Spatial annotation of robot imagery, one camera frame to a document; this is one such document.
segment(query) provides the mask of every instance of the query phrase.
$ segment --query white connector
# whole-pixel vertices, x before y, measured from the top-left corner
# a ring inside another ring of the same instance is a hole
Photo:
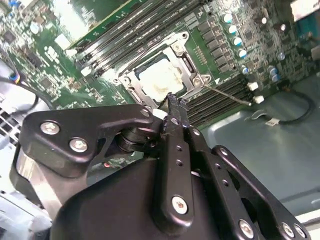
[[[256,81],[255,82],[249,82],[247,84],[247,86],[250,89],[250,91],[252,91],[252,92],[259,88],[259,85],[258,85],[258,83]]]
[[[256,104],[260,104],[265,100],[265,98],[264,96],[260,95],[260,96],[254,96],[253,100]]]

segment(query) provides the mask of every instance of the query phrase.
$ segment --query ram slot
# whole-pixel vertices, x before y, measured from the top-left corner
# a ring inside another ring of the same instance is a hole
[[[170,0],[154,0],[145,2],[135,11],[128,14],[119,23],[116,23],[113,27],[107,29],[104,34],[86,46],[78,56],[82,59],[86,59],[86,55],[91,54],[93,51],[98,52],[102,50],[105,45],[109,44],[115,38],[125,34],[124,32],[128,31],[129,29],[134,28],[134,26],[139,24],[139,21],[142,18],[150,14],[152,11],[163,7],[164,3],[168,4],[167,2],[169,1]]]
[[[175,9],[171,11],[169,14],[164,16],[164,20],[161,22],[157,22],[151,29],[146,29],[144,32],[139,33],[139,37],[136,38],[133,42],[127,43],[125,46],[118,47],[115,49],[115,51],[112,53],[115,57],[111,56],[108,51],[108,54],[106,56],[103,56],[100,58],[97,63],[98,66],[95,67],[95,70],[98,71],[99,69],[102,69],[104,72],[107,71],[109,68],[112,68],[115,66],[115,64],[121,60],[123,57],[129,55],[130,53],[135,53],[136,55],[139,54],[139,52],[136,52],[139,48],[143,47],[145,44],[148,44],[151,40],[161,40],[165,36],[157,36],[161,32],[165,32],[165,30],[169,27],[174,25],[179,19],[185,17],[190,12],[192,12],[196,7],[198,7],[201,4],[199,0],[192,0],[188,3],[185,3],[182,5],[178,10]],[[121,48],[120,54],[117,54],[117,50]]]
[[[83,67],[87,67],[95,62],[98,62],[99,64],[105,62],[123,49],[132,49],[133,44],[143,42],[144,38],[147,38],[150,34],[155,32],[155,28],[165,25],[168,22],[167,19],[170,19],[170,16],[177,12],[177,9],[181,9],[181,6],[187,7],[189,4],[185,4],[185,0],[171,0],[171,2],[172,4],[164,4],[163,8],[161,8],[162,11],[156,9],[148,16],[144,17],[135,27],[124,32],[121,36],[105,45],[103,49],[96,52],[94,55],[91,55],[91,58],[83,64]]]
[[[220,91],[238,99],[251,101],[252,93],[246,87],[246,81],[236,77],[217,87]],[[226,114],[240,104],[214,91],[207,91],[203,95],[188,102],[188,117],[193,126],[209,123],[213,119]]]

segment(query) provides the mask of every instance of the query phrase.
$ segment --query screw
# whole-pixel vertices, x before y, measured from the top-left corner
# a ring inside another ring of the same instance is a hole
[[[254,238],[255,236],[254,231],[247,221],[240,219],[239,226],[246,237],[248,237],[249,239]]]
[[[282,227],[283,227],[285,233],[288,234],[289,237],[291,237],[291,238],[294,238],[294,237],[295,237],[294,232],[292,231],[291,227],[289,227],[288,224],[286,224],[286,223],[283,222],[283,223],[282,223]]]
[[[60,127],[53,122],[44,122],[40,126],[41,131],[48,135],[55,135],[60,132]]]
[[[227,150],[225,150],[224,148],[220,148],[220,152],[223,154],[223,155],[225,155],[225,156],[228,156],[228,152],[227,152]]]
[[[173,122],[175,125],[179,125],[178,120],[175,118],[171,118],[171,122]]]
[[[83,153],[88,149],[87,143],[80,139],[80,138],[74,138],[69,143],[70,148],[77,152],[77,153]]]
[[[301,235],[301,237],[303,237],[304,239],[307,238],[307,235],[306,235],[305,232],[301,229],[300,226],[298,226],[298,225],[295,224],[295,225],[294,225],[294,228],[295,228],[295,230],[297,231],[297,233]]]
[[[186,214],[188,211],[188,205],[186,201],[179,196],[174,196],[172,198],[172,206],[178,214]]]
[[[140,111],[140,113],[141,113],[143,116],[150,117],[150,113],[149,113],[148,110],[146,110],[146,109],[142,109],[142,110]]]
[[[200,132],[197,129],[194,128],[193,132],[194,132],[195,135],[200,136]]]

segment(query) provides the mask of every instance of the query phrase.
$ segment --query gray metal plate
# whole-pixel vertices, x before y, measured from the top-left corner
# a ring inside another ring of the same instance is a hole
[[[320,78],[295,86],[320,105]],[[280,92],[262,108],[282,120],[295,119],[306,103]],[[320,109],[300,125],[274,127],[240,111],[203,131],[210,147],[224,145],[296,216],[320,209]]]

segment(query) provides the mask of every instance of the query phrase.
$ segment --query motherboard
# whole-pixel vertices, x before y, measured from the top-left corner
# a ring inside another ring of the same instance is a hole
[[[152,110],[172,92],[203,127],[315,71],[290,1],[1,0],[0,16],[21,81],[57,109]]]

